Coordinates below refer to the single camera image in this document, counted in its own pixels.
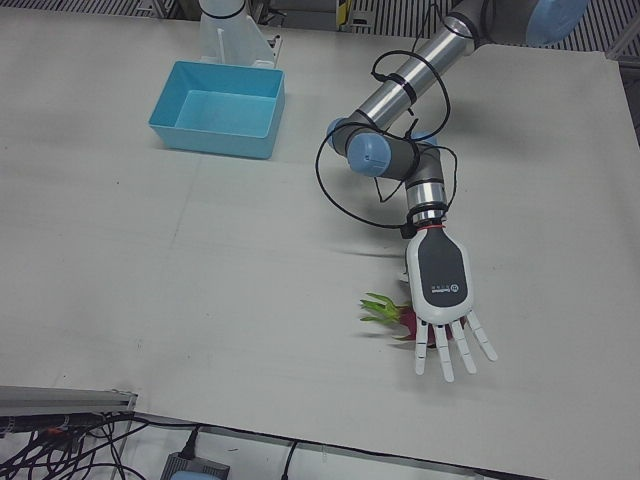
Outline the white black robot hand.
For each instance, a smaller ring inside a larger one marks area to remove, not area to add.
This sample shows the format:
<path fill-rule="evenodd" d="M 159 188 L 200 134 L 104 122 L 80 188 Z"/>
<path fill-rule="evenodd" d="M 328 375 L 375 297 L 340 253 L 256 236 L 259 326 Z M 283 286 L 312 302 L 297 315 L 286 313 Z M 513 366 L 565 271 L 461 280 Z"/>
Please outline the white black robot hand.
<path fill-rule="evenodd" d="M 433 334 L 446 382 L 454 381 L 450 340 L 456 344 L 466 371 L 475 374 L 477 367 L 465 327 L 488 360 L 497 360 L 496 350 L 473 310 L 474 289 L 465 247 L 448 235 L 444 225 L 423 226 L 409 241 L 405 263 L 416 316 L 415 372 L 425 372 L 429 335 Z"/>

